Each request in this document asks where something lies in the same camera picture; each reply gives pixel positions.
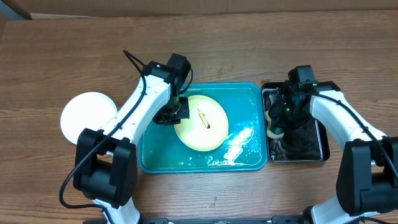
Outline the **yellow green sponge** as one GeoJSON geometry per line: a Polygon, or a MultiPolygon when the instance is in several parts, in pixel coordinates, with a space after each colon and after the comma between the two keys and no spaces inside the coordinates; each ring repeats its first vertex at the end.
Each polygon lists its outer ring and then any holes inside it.
{"type": "Polygon", "coordinates": [[[267,121],[266,134],[271,139],[281,139],[284,137],[284,131],[280,128],[272,127],[272,120],[268,114],[268,111],[265,112],[265,118],[267,121]]]}

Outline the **yellow-green rimmed plate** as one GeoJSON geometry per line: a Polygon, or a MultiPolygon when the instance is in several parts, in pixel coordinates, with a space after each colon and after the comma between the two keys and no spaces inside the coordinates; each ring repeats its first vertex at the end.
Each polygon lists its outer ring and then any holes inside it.
{"type": "Polygon", "coordinates": [[[179,139],[189,148],[207,152],[221,146],[229,129],[228,117],[222,106],[204,95],[188,97],[190,117],[174,126],[179,139]]]}

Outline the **white plate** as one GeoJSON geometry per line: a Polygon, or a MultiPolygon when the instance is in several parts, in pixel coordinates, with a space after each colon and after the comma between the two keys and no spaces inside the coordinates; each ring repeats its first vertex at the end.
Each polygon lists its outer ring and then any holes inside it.
{"type": "Polygon", "coordinates": [[[99,92],[82,93],[72,98],[62,111],[62,134],[69,142],[77,144],[78,137],[85,128],[97,131],[117,112],[110,97],[99,92]]]}

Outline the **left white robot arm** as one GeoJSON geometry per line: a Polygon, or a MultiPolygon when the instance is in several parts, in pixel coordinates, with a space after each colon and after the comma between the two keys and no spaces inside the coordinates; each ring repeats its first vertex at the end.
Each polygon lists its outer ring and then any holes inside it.
{"type": "Polygon", "coordinates": [[[100,208],[103,223],[142,223],[132,195],[137,185],[137,145],[150,122],[178,124],[190,116],[183,96],[193,75],[188,59],[172,54],[166,64],[143,64],[124,52],[140,74],[139,84],[122,108],[94,131],[85,128],[77,139],[75,167],[67,180],[100,208]]]}

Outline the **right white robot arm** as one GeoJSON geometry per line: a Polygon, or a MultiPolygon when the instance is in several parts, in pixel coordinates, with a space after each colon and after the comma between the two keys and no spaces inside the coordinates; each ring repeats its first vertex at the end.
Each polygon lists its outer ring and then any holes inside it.
{"type": "Polygon", "coordinates": [[[397,210],[397,138],[372,127],[333,82],[286,81],[265,116],[270,138],[315,118],[343,150],[335,196],[308,207],[301,223],[357,223],[397,210]]]}

